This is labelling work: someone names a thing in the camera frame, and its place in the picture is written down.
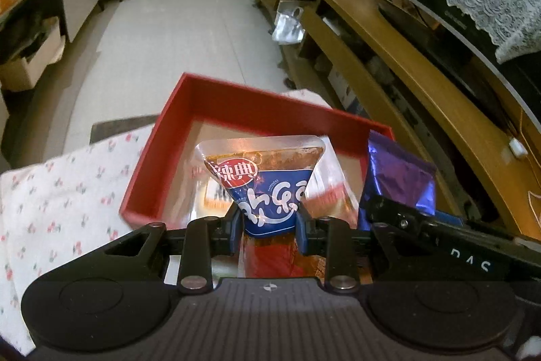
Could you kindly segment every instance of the plastic bag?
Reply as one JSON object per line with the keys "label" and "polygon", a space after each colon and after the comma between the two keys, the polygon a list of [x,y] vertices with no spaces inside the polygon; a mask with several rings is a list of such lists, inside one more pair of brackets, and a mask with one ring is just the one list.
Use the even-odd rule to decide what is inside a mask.
{"label": "plastic bag", "polygon": [[416,208],[436,211],[436,167],[406,152],[398,143],[371,130],[369,169],[359,201],[358,229],[369,230],[364,205],[373,195]]}
{"label": "plastic bag", "polygon": [[329,137],[321,137],[325,152],[319,159],[306,187],[302,204],[313,218],[330,216],[357,227],[359,202],[346,181]]}
{"label": "plastic bag", "polygon": [[301,43],[305,34],[300,22],[302,12],[299,1],[280,1],[274,20],[272,40],[280,45]]}
{"label": "plastic bag", "polygon": [[186,228],[195,219],[227,214],[233,199],[225,188],[209,176],[197,161],[184,167],[186,185],[179,189],[171,215],[165,220],[171,228]]}
{"label": "plastic bag", "polygon": [[317,260],[297,252],[296,212],[325,143],[316,136],[209,140],[196,154],[245,213],[246,277],[315,273]]}

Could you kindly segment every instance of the television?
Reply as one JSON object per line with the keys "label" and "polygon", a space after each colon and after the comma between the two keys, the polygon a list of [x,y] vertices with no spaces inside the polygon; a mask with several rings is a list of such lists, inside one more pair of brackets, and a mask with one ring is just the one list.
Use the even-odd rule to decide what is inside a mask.
{"label": "television", "polygon": [[[531,119],[536,129],[541,132],[541,52],[526,54],[505,63],[498,63],[495,52],[496,46],[492,43],[489,34],[479,30],[475,22],[457,7],[449,6],[446,0],[409,0],[424,12],[432,16],[442,24],[448,32],[452,33],[469,50],[499,78],[515,100],[523,108],[526,115]],[[382,12],[398,31],[408,40],[412,41],[412,33],[409,25],[402,19],[397,19],[400,13]],[[469,97],[485,115],[497,126],[501,127],[500,105],[494,101],[490,93],[479,84],[474,85],[471,79],[464,78],[460,72],[454,70],[453,65],[442,66],[430,56],[427,48],[423,48],[418,41],[412,43],[428,56],[431,61],[440,68],[447,76]]]}

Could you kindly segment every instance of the white floor tile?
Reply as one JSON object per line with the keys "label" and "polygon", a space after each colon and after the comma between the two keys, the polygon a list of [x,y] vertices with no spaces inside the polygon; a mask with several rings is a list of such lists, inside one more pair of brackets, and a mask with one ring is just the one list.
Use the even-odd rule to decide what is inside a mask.
{"label": "white floor tile", "polygon": [[98,121],[159,113],[183,72],[285,91],[280,50],[252,3],[110,0],[95,10],[40,81],[17,166],[87,145]]}

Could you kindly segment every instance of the red box lid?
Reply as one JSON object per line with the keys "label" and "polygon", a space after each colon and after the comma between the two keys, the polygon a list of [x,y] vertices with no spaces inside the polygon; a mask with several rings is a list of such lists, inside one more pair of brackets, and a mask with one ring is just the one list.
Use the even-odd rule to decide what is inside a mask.
{"label": "red box lid", "polygon": [[394,139],[390,127],[347,112],[248,86],[183,74],[150,134],[126,189],[120,214],[132,226],[160,220],[193,121],[262,136],[328,135],[337,154],[359,158],[363,178],[370,130]]}

